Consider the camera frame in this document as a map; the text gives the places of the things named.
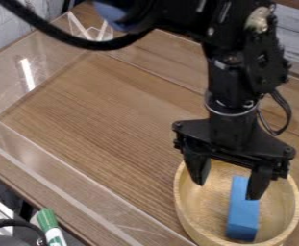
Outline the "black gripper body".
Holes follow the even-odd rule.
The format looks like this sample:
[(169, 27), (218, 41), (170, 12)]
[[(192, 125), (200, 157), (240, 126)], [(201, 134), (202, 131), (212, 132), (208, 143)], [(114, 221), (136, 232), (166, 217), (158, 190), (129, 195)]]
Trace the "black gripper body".
[(253, 114), (241, 117), (214, 115), (208, 119), (177, 121), (176, 148), (210, 152), (212, 159), (237, 164), (248, 169), (261, 165), (273, 168), (273, 180), (287, 178), (295, 148), (269, 135)]

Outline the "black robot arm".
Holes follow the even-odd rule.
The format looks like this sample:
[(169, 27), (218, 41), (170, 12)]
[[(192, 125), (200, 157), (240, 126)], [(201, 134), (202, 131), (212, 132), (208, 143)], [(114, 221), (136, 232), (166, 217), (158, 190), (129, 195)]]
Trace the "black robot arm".
[(50, 37), (79, 48), (114, 51), (154, 30), (185, 35), (201, 44), (209, 67), (206, 119), (178, 121), (176, 147), (192, 180), (202, 185), (213, 160), (250, 170), (246, 197), (263, 197), (271, 182), (289, 174), (296, 150), (264, 118), (260, 102), (272, 96), (288, 103), (279, 88), (289, 80), (291, 62), (279, 38), (275, 0), (92, 0), (109, 25), (122, 33), (108, 41), (70, 35), (19, 0), (0, 6)]

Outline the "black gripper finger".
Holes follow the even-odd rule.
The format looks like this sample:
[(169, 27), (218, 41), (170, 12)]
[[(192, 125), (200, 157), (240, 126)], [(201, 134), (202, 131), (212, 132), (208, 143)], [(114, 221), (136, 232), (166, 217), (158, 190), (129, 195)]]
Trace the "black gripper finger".
[(260, 200), (272, 182), (275, 171), (271, 166), (261, 165), (252, 170), (248, 195), (249, 200)]
[(204, 185), (212, 170), (212, 153), (197, 152), (192, 149), (184, 150), (184, 161), (192, 177), (192, 180)]

